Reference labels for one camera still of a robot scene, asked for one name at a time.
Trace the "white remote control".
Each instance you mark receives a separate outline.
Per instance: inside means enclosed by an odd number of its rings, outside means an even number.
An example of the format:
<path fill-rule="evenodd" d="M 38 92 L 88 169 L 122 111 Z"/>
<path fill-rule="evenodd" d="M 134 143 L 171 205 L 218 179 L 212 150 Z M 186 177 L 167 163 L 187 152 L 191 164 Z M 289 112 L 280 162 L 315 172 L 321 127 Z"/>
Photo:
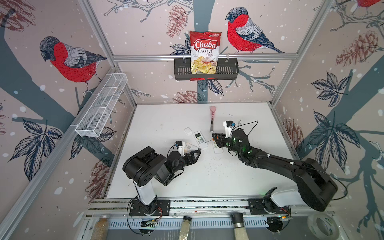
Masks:
<path fill-rule="evenodd" d="M 192 145 L 192 144 L 190 144 L 188 142 L 184 142 L 183 146 L 184 146 L 185 152 L 196 152 L 196 151 L 199 150 L 199 147 L 197 147 L 195 145 Z"/>
<path fill-rule="evenodd" d="M 208 147 L 208 143 L 200 131 L 194 132 L 193 136 L 201 150 L 204 150 Z"/>

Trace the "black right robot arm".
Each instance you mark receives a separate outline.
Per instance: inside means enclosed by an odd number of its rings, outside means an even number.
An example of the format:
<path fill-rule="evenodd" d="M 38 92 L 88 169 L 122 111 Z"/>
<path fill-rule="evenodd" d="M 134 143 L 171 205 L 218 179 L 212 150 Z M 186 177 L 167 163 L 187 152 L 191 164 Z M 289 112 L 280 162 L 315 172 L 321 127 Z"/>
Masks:
<path fill-rule="evenodd" d="M 219 148 L 237 154 L 246 166 L 268 170 L 294 181 L 304 203 L 316 211 L 325 211 L 338 191 L 332 177 L 315 160 L 296 161 L 268 154 L 252 147 L 243 129 L 236 129 L 230 137 L 213 133 L 212 138 Z"/>

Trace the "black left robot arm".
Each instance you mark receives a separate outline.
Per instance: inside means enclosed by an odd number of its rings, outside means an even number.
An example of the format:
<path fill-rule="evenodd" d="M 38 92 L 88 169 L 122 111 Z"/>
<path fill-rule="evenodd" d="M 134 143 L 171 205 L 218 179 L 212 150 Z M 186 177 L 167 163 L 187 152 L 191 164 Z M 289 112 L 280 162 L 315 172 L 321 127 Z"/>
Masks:
<path fill-rule="evenodd" d="M 133 181 L 141 207 L 152 213 L 158 200 L 152 179 L 155 178 L 166 187 L 180 176 L 187 166 L 197 163 L 201 153 L 201 149 L 193 147 L 190 150 L 180 141 L 175 142 L 165 156 L 148 146 L 128 158 L 122 170 Z"/>

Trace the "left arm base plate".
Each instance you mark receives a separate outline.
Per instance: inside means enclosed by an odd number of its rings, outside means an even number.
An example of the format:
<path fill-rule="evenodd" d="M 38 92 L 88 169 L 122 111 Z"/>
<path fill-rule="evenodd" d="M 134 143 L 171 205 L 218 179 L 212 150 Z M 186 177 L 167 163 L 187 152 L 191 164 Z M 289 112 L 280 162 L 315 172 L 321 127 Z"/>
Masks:
<path fill-rule="evenodd" d="M 148 206 L 138 198 L 130 201 L 128 213 L 130 217 L 162 217 L 169 216 L 171 208 L 170 200 L 154 199 Z"/>

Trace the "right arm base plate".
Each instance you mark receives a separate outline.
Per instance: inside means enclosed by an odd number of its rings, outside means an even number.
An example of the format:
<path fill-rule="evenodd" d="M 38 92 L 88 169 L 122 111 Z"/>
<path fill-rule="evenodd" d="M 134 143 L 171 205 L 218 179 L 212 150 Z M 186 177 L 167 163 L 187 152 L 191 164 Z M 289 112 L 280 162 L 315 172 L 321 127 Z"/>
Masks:
<path fill-rule="evenodd" d="M 289 207 L 278 207 L 268 199 L 248 199 L 251 215 L 290 215 Z"/>

